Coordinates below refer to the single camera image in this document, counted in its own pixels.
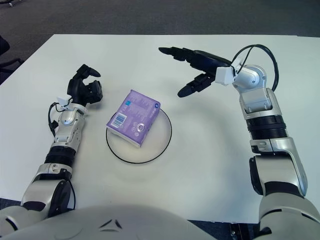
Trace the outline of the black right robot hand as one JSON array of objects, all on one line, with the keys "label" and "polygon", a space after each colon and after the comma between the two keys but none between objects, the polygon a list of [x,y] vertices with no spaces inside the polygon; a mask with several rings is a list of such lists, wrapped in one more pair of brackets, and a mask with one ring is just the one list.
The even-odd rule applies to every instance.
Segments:
[{"label": "black right robot hand", "polygon": [[186,61],[190,67],[203,72],[179,90],[177,95],[180,98],[206,89],[215,81],[217,68],[229,67],[231,65],[231,61],[201,50],[174,46],[159,47],[158,50],[163,54],[172,56],[177,61]]}]

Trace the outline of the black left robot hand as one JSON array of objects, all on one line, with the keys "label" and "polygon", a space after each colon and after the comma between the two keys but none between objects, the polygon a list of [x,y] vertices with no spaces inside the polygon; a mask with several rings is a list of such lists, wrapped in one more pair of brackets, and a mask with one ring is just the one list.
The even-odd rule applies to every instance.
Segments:
[{"label": "black left robot hand", "polygon": [[101,75],[95,69],[83,64],[69,81],[67,94],[71,96],[72,103],[86,107],[87,104],[95,104],[102,100],[102,85],[98,80],[84,84],[88,77],[99,78]]}]

